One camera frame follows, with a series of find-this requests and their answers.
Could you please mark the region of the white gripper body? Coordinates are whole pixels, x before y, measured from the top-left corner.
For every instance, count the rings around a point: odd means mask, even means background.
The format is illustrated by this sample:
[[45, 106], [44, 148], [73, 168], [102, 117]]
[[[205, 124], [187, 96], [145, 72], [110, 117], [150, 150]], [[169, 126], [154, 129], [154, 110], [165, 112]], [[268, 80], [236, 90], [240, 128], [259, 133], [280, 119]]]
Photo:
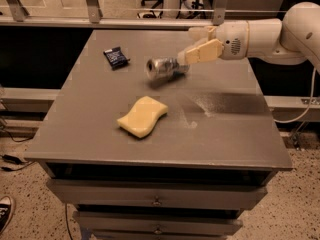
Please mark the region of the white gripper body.
[[226, 21], [217, 28], [216, 38], [223, 44], [221, 59], [243, 59], [247, 55], [249, 24], [243, 20]]

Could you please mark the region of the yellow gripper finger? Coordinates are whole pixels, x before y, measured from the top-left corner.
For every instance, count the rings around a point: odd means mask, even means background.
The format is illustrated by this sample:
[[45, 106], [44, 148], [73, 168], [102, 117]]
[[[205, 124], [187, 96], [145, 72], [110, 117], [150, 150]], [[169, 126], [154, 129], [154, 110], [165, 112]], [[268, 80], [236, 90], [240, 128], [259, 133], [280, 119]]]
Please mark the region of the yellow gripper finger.
[[185, 48], [177, 55], [180, 65], [191, 65], [200, 62], [209, 62], [218, 59], [222, 55], [223, 44], [218, 39], [201, 39], [194, 45]]
[[188, 30], [188, 35], [194, 41], [205, 39], [210, 41], [216, 38], [216, 26], [191, 27]]

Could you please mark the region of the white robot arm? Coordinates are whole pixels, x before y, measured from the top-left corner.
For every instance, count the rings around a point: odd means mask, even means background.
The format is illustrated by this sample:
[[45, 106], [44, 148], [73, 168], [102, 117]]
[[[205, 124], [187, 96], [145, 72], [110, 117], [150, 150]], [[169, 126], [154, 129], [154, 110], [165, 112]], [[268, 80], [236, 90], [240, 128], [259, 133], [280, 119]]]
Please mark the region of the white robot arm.
[[258, 58], [270, 64], [297, 65], [308, 60], [320, 71], [320, 6], [302, 2], [283, 19], [226, 21], [192, 27], [194, 44], [180, 51], [178, 63]]

